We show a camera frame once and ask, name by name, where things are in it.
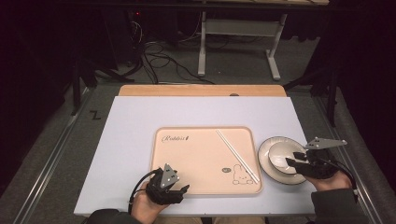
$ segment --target white tabletop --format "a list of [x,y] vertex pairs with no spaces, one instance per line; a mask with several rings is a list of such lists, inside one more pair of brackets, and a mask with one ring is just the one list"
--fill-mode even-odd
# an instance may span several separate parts
[[[117,96],[111,107],[75,214],[88,216],[102,208],[126,211],[131,192],[149,172],[155,133],[162,127],[246,126],[256,150],[264,140],[285,136],[302,145],[304,133],[289,97]],[[262,171],[263,190],[249,196],[185,195],[166,216],[314,214],[304,182],[284,185]]]

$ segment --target person's arm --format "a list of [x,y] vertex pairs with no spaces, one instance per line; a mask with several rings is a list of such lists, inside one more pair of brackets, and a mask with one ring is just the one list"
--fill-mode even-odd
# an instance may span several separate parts
[[317,189],[311,195],[317,224],[369,223],[368,218],[359,212],[351,182],[344,173],[338,171],[328,179],[305,178]]
[[131,214],[117,209],[101,209],[93,212],[87,224],[151,224],[169,204],[159,205],[152,202],[144,190],[148,182],[140,187],[134,196]]

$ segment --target chopsticks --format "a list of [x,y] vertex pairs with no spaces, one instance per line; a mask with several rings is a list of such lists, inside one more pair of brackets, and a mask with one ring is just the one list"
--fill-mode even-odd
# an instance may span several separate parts
[[239,156],[238,152],[233,148],[233,146],[230,144],[230,142],[227,140],[227,138],[224,137],[224,135],[219,131],[219,129],[216,130],[216,133],[220,136],[220,138],[223,140],[225,145],[231,150],[231,152],[235,155],[235,157],[241,162],[242,166],[245,168],[247,173],[250,175],[250,177],[254,180],[254,182],[257,184],[260,182],[260,179],[253,173],[253,171],[248,167],[248,165],[245,163],[244,159],[242,159],[241,156]]

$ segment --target black sleeve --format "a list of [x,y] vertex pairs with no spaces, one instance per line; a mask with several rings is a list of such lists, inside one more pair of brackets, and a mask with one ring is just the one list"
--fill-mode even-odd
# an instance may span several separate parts
[[141,222],[117,209],[101,209],[90,215],[87,224],[141,224]]
[[312,193],[311,197],[317,224],[369,223],[368,218],[359,212],[352,189],[318,191]]

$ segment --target human hand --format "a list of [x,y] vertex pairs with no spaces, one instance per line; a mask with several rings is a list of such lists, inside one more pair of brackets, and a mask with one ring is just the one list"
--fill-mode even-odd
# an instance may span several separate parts
[[341,171],[337,171],[332,177],[327,179],[315,179],[309,176],[304,177],[315,186],[317,191],[352,188],[350,179]]
[[136,218],[143,224],[151,224],[169,204],[159,205],[151,201],[145,189],[149,182],[142,184],[136,195],[134,196],[134,205],[132,206],[131,216]]

